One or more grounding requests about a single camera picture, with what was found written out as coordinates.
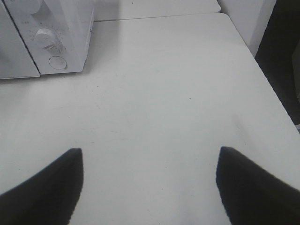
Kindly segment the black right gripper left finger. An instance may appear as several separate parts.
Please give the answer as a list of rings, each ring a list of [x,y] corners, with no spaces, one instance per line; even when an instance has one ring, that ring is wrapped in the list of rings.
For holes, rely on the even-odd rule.
[[[2,225],[67,225],[83,188],[82,149],[69,149],[0,196]]]

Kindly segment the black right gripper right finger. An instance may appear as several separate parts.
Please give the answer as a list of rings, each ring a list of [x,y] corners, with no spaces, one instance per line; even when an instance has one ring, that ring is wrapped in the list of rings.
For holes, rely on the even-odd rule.
[[[216,185],[233,225],[298,225],[300,192],[234,148],[221,147]]]

